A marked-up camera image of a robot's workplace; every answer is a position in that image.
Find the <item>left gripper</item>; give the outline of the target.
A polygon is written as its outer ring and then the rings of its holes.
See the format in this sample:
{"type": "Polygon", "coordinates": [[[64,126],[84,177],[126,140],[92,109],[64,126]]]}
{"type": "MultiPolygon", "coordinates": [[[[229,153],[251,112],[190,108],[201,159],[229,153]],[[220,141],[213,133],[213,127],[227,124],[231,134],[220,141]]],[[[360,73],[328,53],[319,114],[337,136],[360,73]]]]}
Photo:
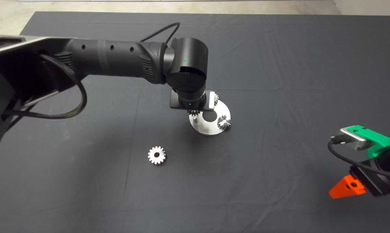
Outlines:
{"type": "Polygon", "coordinates": [[[215,91],[206,90],[198,100],[186,101],[181,99],[178,94],[172,90],[170,93],[169,106],[172,109],[208,112],[215,108],[215,97],[215,91]]]}

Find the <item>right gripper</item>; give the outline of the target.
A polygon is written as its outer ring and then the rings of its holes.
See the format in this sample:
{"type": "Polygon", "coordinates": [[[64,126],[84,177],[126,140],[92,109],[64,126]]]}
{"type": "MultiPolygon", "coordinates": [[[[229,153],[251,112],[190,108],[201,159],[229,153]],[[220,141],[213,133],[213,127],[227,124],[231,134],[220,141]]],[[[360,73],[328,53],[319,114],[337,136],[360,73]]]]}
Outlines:
{"type": "MultiPolygon", "coordinates": [[[[390,172],[390,160],[365,160],[361,164],[371,168],[390,172]]],[[[366,193],[366,189],[375,197],[390,194],[390,177],[351,166],[351,175],[344,176],[329,190],[333,199],[344,198],[366,193]]]]}

